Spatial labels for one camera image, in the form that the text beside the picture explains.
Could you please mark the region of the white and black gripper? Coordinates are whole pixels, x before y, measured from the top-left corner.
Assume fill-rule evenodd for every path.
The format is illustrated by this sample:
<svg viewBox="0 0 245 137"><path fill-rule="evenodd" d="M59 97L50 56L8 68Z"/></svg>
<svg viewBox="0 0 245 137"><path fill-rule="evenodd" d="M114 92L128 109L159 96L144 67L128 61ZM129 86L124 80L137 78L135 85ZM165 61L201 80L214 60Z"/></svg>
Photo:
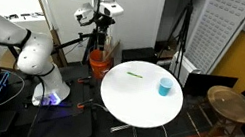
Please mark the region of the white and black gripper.
<svg viewBox="0 0 245 137"><path fill-rule="evenodd" d="M76 21L79 22L80 25L90 25L94 22L96 16L104 15L105 17L116 17L121 14L123 14L123 9L119 4L117 3L105 3L102 2L99 4L100 7L92 6L90 3L84 3L81 7L77 9L77 11L74 13ZM89 16L91 13L93 14L93 17L88 21L84 22L84 20Z"/></svg>

